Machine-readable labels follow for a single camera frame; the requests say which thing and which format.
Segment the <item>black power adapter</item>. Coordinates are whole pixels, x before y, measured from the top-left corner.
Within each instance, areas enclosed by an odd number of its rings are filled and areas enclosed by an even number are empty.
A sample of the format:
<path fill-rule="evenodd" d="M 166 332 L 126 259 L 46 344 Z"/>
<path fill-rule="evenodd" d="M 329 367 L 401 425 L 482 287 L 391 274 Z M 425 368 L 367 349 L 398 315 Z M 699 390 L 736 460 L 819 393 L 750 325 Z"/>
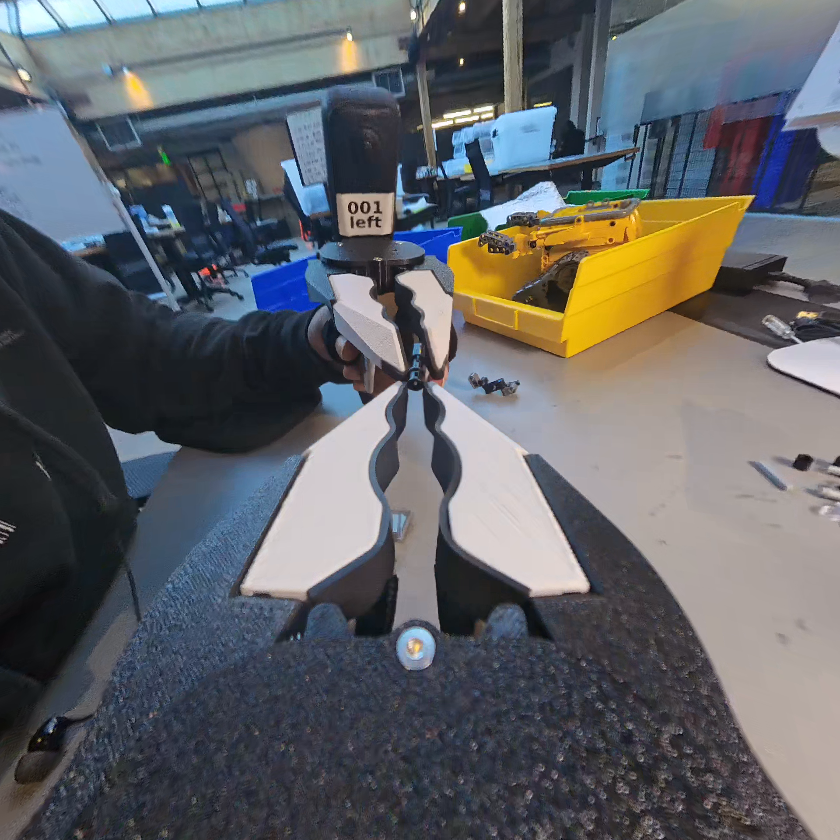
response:
<path fill-rule="evenodd" d="M 784 270 L 787 257 L 763 253 L 728 250 L 712 284 L 720 293 L 745 296 L 758 286 L 786 282 L 800 288 L 807 300 L 838 303 L 839 286 L 827 280 L 813 280 L 792 275 Z"/>

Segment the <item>white whiteboard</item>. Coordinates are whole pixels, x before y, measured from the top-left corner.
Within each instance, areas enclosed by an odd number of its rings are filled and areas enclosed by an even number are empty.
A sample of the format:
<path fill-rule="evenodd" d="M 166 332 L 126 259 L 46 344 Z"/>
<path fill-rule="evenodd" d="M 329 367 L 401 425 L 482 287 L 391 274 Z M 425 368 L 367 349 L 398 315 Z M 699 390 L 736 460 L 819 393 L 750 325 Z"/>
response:
<path fill-rule="evenodd" d="M 119 192 L 60 109 L 2 110 L 1 204 L 62 245 L 129 234 L 170 308 L 180 309 Z"/>

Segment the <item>black toy tracks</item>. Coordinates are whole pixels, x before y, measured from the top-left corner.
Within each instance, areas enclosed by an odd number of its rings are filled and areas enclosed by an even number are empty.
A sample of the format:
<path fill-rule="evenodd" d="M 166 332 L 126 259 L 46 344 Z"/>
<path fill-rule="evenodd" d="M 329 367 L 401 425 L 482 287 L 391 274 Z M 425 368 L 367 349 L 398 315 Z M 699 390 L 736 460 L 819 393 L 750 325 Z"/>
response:
<path fill-rule="evenodd" d="M 565 313 L 581 262 L 590 255 L 578 249 L 564 255 L 540 277 L 515 292 L 512 301 L 526 306 Z"/>

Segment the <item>person's black jacket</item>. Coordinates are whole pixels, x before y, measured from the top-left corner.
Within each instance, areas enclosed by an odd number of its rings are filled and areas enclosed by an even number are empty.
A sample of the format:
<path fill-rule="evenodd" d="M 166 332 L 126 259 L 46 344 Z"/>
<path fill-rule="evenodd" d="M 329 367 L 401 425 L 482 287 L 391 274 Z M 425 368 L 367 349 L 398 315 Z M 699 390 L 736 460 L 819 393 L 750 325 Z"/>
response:
<path fill-rule="evenodd" d="M 96 413 L 51 431 L 2 404 L 3 731 L 84 634 L 119 572 L 137 510 Z"/>

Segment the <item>blue plastic bin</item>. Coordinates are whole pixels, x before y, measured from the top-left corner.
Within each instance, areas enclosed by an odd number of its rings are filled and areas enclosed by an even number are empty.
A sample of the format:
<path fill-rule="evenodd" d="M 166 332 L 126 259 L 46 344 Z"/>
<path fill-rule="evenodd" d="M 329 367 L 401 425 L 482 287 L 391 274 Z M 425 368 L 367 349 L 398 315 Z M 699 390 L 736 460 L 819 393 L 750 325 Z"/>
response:
<path fill-rule="evenodd" d="M 447 263 L 448 249 L 461 241 L 463 228 L 446 227 L 439 229 L 399 232 L 394 236 L 397 242 L 407 242 L 423 249 L 426 255 Z M 314 303 L 308 294 L 306 270 L 308 263 L 317 258 L 317 253 L 281 266 L 265 269 L 251 277 L 251 286 L 255 294 L 258 310 L 277 312 L 291 310 L 305 312 L 313 308 Z"/>

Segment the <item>pile of small toy parts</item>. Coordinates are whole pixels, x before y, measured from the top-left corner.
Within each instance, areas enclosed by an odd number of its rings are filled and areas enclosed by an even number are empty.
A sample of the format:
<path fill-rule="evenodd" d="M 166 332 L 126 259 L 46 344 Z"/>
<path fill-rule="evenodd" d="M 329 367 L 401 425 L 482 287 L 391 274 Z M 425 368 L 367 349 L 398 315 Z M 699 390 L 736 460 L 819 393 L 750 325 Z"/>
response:
<path fill-rule="evenodd" d="M 839 523 L 838 459 L 799 453 L 751 459 L 748 465 L 775 491 L 805 503 L 817 517 Z"/>

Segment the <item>person's left hand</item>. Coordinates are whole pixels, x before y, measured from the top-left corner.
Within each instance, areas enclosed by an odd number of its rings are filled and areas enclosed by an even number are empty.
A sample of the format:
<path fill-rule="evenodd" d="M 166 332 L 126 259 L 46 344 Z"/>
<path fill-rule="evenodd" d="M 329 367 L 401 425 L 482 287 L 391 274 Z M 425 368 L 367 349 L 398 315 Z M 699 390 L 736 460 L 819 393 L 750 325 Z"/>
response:
<path fill-rule="evenodd" d="M 339 331 L 328 306 L 315 310 L 308 323 L 307 336 L 311 349 L 325 366 L 326 382 L 351 385 L 363 404 L 373 399 L 364 383 L 364 356 Z"/>

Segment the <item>green plastic bin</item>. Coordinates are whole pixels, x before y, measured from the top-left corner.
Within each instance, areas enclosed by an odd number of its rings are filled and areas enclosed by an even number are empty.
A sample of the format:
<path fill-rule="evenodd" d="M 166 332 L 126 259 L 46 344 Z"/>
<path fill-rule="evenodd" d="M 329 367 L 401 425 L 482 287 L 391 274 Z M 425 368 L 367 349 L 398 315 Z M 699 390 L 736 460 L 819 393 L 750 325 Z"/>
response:
<path fill-rule="evenodd" d="M 563 197 L 567 206 L 585 205 L 588 203 L 600 203 L 624 198 L 637 198 L 644 200 L 648 198 L 650 190 L 647 188 L 635 188 L 624 190 L 592 190 L 592 191 L 570 191 Z M 447 221 L 448 228 L 460 228 L 461 238 L 467 240 L 485 233 L 487 223 L 479 212 L 467 213 L 453 216 Z"/>

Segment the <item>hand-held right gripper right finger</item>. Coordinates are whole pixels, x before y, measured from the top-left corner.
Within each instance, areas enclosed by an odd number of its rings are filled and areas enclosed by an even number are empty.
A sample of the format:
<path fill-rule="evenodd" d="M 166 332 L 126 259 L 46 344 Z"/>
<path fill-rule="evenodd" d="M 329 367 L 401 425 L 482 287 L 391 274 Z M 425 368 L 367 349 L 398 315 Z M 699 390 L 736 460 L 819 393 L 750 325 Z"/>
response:
<path fill-rule="evenodd" d="M 443 491 L 434 576 L 440 630 L 471 635 L 498 606 L 544 634 L 536 601 L 585 595 L 592 582 L 543 492 L 530 453 L 442 386 L 423 413 Z"/>

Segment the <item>yellow plastic bin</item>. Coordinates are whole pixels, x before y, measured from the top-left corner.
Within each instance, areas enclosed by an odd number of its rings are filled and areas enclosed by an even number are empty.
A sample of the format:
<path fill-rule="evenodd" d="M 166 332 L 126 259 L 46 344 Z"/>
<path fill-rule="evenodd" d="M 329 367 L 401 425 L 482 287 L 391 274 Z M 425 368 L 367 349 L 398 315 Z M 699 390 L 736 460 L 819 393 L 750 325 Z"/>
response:
<path fill-rule="evenodd" d="M 562 312 L 512 299 L 538 278 L 538 255 L 489 255 L 478 238 L 459 242 L 447 254 L 454 307 L 473 326 L 570 358 L 708 291 L 753 199 L 643 200 L 639 236 L 591 251 Z"/>

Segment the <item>person's left forearm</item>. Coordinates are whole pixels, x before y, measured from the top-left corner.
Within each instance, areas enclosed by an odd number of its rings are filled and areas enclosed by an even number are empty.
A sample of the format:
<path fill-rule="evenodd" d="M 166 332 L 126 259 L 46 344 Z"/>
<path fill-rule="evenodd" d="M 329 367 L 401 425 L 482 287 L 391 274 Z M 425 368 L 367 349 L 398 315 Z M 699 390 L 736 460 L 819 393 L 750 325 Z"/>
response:
<path fill-rule="evenodd" d="M 2 212 L 2 281 L 103 422 L 214 453 L 267 446 L 321 402 L 314 310 L 237 321 L 173 311 Z"/>

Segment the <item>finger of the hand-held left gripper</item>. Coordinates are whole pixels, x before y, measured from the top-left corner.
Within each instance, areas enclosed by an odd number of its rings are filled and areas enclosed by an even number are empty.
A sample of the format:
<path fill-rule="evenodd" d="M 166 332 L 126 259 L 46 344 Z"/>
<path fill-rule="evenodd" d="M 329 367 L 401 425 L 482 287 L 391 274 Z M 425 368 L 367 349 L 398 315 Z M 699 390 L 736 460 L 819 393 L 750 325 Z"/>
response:
<path fill-rule="evenodd" d="M 373 279 L 355 274 L 331 274 L 332 315 L 339 333 L 360 352 L 368 381 L 373 369 L 397 381 L 408 376 L 403 341 L 394 321 L 375 296 Z"/>
<path fill-rule="evenodd" d="M 395 277 L 399 329 L 423 345 L 427 378 L 441 382 L 448 372 L 453 297 L 431 269 L 411 269 Z"/>

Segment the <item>yellow toy model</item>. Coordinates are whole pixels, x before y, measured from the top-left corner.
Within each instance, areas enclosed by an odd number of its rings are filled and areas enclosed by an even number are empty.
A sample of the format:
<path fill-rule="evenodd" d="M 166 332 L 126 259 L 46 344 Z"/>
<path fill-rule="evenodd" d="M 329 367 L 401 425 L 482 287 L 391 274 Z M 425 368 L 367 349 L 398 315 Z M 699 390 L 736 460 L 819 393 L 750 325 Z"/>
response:
<path fill-rule="evenodd" d="M 633 242 L 641 232 L 636 196 L 579 206 L 564 206 L 551 214 L 514 213 L 499 231 L 486 231 L 478 246 L 494 256 L 514 259 L 540 257 L 547 271 L 567 255 L 579 258 L 593 251 Z"/>

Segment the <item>white folding stand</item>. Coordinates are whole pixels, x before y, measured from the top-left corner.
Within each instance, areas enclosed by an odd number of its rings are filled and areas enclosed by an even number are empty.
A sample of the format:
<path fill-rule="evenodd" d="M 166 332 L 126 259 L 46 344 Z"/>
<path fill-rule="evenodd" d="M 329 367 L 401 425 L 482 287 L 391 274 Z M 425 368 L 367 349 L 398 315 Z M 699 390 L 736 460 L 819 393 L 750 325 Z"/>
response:
<path fill-rule="evenodd" d="M 839 337 L 772 350 L 766 362 L 778 373 L 839 396 Z"/>

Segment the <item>black office chair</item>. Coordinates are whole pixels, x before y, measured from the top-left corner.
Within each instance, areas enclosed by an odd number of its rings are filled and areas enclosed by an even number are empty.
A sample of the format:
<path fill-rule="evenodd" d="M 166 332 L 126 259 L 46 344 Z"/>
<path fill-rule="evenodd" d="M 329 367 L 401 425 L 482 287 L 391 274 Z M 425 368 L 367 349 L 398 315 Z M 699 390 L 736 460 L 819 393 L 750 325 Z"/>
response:
<path fill-rule="evenodd" d="M 244 301 L 245 298 L 227 284 L 216 239 L 205 224 L 200 204 L 178 203 L 173 205 L 173 212 L 182 228 L 175 273 L 187 296 L 207 312 L 214 311 L 215 295 Z"/>
<path fill-rule="evenodd" d="M 260 238 L 261 227 L 248 224 L 231 202 L 224 199 L 220 202 L 222 210 L 229 216 L 235 230 L 234 239 L 241 250 L 245 262 L 255 266 L 278 266 L 293 260 L 292 252 L 298 249 L 295 244 Z"/>

